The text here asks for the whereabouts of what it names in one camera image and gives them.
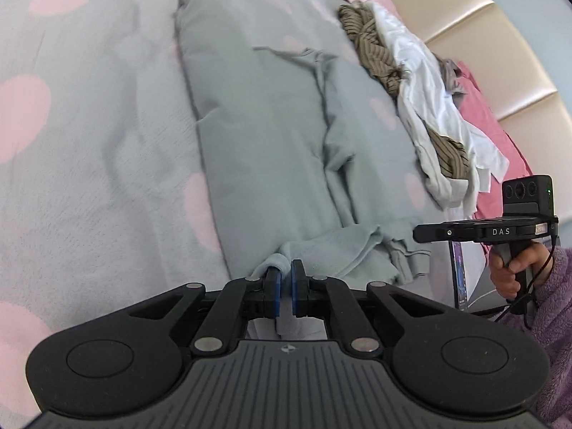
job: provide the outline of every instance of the purple fleece sleeve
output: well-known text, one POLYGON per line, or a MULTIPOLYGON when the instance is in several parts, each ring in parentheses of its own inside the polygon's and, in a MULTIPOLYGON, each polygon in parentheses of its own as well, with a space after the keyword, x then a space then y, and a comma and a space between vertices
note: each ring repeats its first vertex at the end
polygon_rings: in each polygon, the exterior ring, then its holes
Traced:
POLYGON ((550 375, 536 404, 539 416, 554 429, 572 429, 572 249, 557 247, 554 269, 536 290, 538 309, 529 303, 529 325, 507 314, 501 322, 530 332, 550 358, 550 375))

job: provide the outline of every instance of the handle grip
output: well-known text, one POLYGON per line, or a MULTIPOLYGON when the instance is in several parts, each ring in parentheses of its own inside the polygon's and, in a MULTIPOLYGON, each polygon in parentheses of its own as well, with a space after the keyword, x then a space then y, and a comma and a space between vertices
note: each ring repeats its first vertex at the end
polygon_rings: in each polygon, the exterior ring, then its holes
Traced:
MULTIPOLYGON (((510 243, 503 243, 501 245, 497 245, 495 247, 495 251, 501 256, 504 266, 507 267, 511 260, 526 250, 530 245, 532 245, 532 243, 533 242, 531 240, 519 240, 510 243)), ((526 288, 532 280, 532 277, 533 271, 531 266, 527 267, 524 271, 516 273, 516 280, 521 285, 521 288, 517 293, 515 301, 524 297, 526 294, 526 288)), ((522 301, 518 305, 513 306, 513 308, 511 308, 511 313, 514 315, 524 315, 526 313, 526 303, 526 301, 522 301)))

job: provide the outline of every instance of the finger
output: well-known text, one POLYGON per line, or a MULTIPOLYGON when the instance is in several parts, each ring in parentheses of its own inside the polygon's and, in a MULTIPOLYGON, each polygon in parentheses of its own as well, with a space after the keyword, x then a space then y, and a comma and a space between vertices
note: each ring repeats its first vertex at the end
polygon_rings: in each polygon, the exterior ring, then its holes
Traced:
POLYGON ((491 281, 494 284, 514 281, 516 276, 508 269, 491 269, 491 281))
POLYGON ((538 261, 533 265, 535 270, 540 269, 547 262, 544 272, 548 274, 552 268, 554 259, 550 259, 550 250, 541 243, 534 243, 534 249, 537 252, 538 261))
POLYGON ((500 291, 497 290, 497 292, 499 293, 499 295, 501 297, 503 297, 504 299, 515 299, 517 297, 517 293, 516 292, 509 292, 509 291, 500 291))
POLYGON ((514 274, 524 271, 528 266, 533 265, 539 261, 539 253, 534 249, 534 246, 527 248, 520 252, 509 264, 508 269, 514 274))
POLYGON ((512 294, 516 294, 521 289, 521 285, 516 281, 497 282, 495 287, 497 290, 511 292, 512 294))
POLYGON ((494 269, 502 269, 504 267, 502 258, 496 253, 491 253, 491 256, 489 258, 489 265, 491 266, 491 268, 494 269))

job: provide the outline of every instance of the black cable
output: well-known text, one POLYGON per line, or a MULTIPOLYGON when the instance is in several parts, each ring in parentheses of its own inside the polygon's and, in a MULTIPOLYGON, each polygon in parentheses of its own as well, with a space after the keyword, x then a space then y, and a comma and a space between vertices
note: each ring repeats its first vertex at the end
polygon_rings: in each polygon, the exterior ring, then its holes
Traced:
MULTIPOLYGON (((556 237, 552 236, 551 238, 552 240, 552 248, 550 249, 550 254, 548 255, 548 258, 546 259, 546 261, 544 262, 544 264, 542 265, 542 267, 538 270, 538 272, 536 274, 533 275, 533 278, 531 279, 531 281, 528 283, 528 286, 526 287, 526 293, 520 297, 518 300, 516 300, 514 303, 511 303, 508 308, 506 308, 495 320, 494 322, 498 322, 500 321, 502 318, 504 318, 516 305, 519 305, 522 302, 529 302, 530 300, 532 300, 532 295, 530 293, 530 288, 534 285, 534 281, 540 276, 540 274, 542 274, 542 271, 545 270, 545 268, 548 266, 548 263, 550 262, 550 260, 554 259, 554 250, 556 250, 556 237)), ((552 265, 552 268, 550 269, 550 273, 548 273, 548 275, 550 276, 552 274, 552 271, 554 270, 554 264, 552 265)), ((528 326, 528 321, 526 318, 528 311, 524 312, 524 326, 527 329, 531 329, 530 326, 528 326)))

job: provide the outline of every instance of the upholstered headboard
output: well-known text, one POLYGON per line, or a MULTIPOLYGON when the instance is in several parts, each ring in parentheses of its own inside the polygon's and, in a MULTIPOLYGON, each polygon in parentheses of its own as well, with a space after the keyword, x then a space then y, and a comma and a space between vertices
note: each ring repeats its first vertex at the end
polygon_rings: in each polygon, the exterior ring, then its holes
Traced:
POLYGON ((393 0, 434 53, 464 61, 536 174, 554 183, 556 214, 572 220, 572 119, 527 42, 492 0, 393 0))

